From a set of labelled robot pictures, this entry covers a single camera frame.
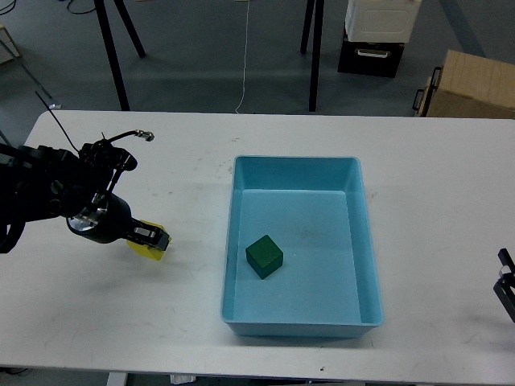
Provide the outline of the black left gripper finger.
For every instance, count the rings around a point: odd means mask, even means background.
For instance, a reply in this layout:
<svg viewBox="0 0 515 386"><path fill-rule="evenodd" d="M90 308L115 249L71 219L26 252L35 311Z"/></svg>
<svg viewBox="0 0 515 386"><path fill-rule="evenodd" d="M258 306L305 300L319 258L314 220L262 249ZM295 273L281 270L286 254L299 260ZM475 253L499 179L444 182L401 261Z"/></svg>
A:
<svg viewBox="0 0 515 386"><path fill-rule="evenodd" d="M170 243L169 234L162 228L152 224L136 224L127 233L126 239L138 245L143 245L166 251Z"/></svg>

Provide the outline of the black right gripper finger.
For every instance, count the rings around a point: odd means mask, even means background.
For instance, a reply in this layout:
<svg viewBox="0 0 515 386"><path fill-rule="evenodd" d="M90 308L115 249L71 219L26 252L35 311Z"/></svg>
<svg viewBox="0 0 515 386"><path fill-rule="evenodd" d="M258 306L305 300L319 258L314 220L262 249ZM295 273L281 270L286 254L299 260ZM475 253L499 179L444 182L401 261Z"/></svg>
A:
<svg viewBox="0 0 515 386"><path fill-rule="evenodd" d="M514 261L506 248L499 251L498 257L502 267L493 290L509 317L514 321Z"/></svg>

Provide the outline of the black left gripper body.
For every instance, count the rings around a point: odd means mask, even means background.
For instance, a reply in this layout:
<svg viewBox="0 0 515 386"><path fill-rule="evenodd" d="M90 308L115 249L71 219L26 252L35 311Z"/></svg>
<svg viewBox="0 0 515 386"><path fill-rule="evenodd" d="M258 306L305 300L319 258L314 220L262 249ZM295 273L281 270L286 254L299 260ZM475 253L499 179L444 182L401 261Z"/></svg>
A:
<svg viewBox="0 0 515 386"><path fill-rule="evenodd" d="M67 218L66 222L74 234L99 244L109 244L126 239L133 220L129 204L110 193L87 204L79 214Z"/></svg>

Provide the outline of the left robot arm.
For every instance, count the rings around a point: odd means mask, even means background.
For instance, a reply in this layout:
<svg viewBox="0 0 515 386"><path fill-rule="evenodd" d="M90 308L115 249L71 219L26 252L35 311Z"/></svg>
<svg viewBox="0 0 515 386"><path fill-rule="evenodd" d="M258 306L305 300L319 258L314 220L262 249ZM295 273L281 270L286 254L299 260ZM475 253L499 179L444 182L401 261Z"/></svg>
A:
<svg viewBox="0 0 515 386"><path fill-rule="evenodd" d="M29 222L64 217L68 229L109 244L118 239L163 252L170 242L158 225L133 218L113 193L134 156L113 146L116 137L85 143L77 154L48 146L1 147L1 251L10 252Z"/></svg>

